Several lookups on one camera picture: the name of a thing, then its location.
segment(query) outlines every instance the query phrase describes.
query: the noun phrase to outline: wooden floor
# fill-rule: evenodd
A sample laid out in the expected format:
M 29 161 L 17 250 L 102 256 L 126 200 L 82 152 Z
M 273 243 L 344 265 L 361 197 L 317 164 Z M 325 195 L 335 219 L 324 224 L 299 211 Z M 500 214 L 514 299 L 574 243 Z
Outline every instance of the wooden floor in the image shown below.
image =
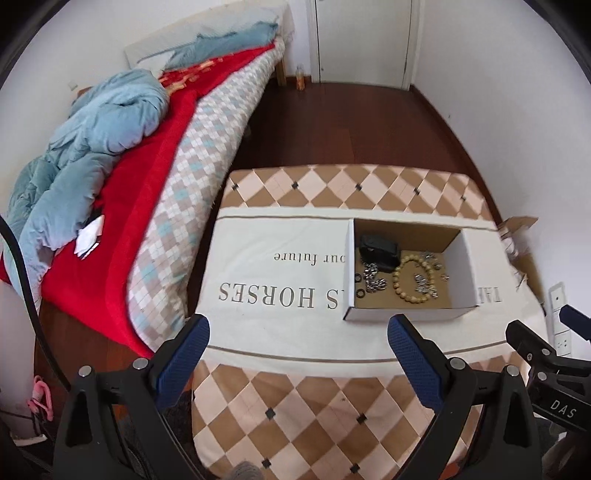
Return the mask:
M 253 114 L 232 170 L 303 164 L 386 164 L 466 173 L 484 188 L 459 142 L 422 95 L 385 87 L 309 85 L 304 92 L 269 85 Z M 189 310 L 197 304 L 217 205 L 204 232 L 189 282 Z M 48 341 L 66 375 L 82 365 L 98 371 L 127 367 L 136 355 L 50 304 L 41 308 Z M 35 371 L 54 387 L 60 413 L 64 392 L 42 354 Z

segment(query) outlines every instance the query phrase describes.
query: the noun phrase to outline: bottle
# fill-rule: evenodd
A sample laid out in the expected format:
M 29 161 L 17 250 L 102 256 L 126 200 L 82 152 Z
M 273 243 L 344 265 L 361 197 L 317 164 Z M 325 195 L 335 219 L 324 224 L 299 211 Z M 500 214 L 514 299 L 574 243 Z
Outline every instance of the bottle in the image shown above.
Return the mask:
M 301 63 L 295 69 L 295 79 L 295 87 L 300 91 L 304 90 L 306 83 L 304 81 L 304 66 Z

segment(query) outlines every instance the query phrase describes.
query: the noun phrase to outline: white door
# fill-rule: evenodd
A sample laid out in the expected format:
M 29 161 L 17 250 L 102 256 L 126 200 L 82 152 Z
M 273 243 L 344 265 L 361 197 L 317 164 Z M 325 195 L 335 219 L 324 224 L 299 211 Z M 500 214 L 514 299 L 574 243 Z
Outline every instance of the white door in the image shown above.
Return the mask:
M 321 82 L 402 87 L 411 0 L 316 0 Z

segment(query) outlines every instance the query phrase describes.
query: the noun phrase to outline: door frame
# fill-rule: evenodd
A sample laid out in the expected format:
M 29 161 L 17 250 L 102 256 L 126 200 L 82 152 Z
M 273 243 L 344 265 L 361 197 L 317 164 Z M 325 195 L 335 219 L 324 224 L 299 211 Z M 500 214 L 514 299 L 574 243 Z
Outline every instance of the door frame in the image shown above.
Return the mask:
M 324 0 L 306 0 L 308 13 L 308 37 L 310 42 L 310 68 L 312 82 L 320 82 L 320 46 L 318 44 L 318 17 L 316 14 L 316 2 Z M 421 35 L 424 21 L 424 1 L 411 0 L 410 29 L 408 32 L 408 48 L 402 88 L 408 90 L 416 75 L 418 54 L 421 46 Z

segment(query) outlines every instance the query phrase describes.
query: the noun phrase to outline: metal bolt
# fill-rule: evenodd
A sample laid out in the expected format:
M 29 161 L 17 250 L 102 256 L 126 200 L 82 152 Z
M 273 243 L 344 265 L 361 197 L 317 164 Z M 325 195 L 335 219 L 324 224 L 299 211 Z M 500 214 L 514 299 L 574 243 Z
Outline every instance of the metal bolt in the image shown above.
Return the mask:
M 456 356 L 449 361 L 449 364 L 454 370 L 463 370 L 466 367 L 466 362 Z
M 515 365 L 507 365 L 507 373 L 512 377 L 518 377 L 519 369 Z
M 80 369 L 78 370 L 78 375 L 80 375 L 81 377 L 88 377 L 88 375 L 90 375 L 91 373 L 92 367 L 90 365 L 80 367 Z
M 148 359 L 144 357 L 136 358 L 132 365 L 136 370 L 143 370 L 148 366 Z

